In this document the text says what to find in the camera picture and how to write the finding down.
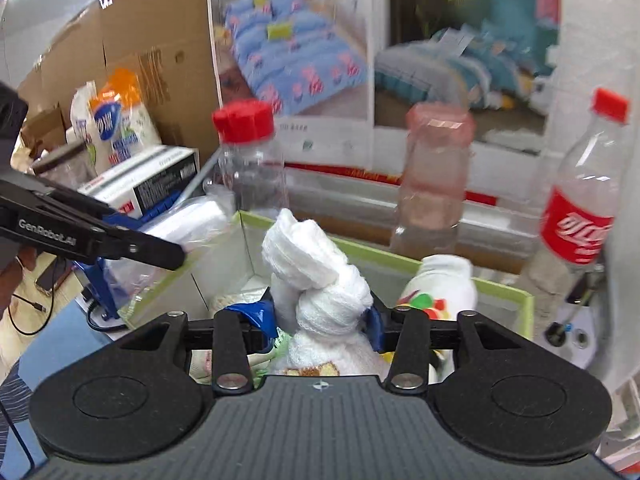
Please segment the person's hand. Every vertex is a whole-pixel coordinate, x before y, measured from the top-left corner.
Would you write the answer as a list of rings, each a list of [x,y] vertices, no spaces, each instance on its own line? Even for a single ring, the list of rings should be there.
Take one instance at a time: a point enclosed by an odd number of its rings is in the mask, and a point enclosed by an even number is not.
[[[37,251],[35,248],[22,247],[14,258],[2,269],[0,282],[0,308],[1,313],[10,306],[12,295],[23,281],[25,272],[35,270],[37,263]]]

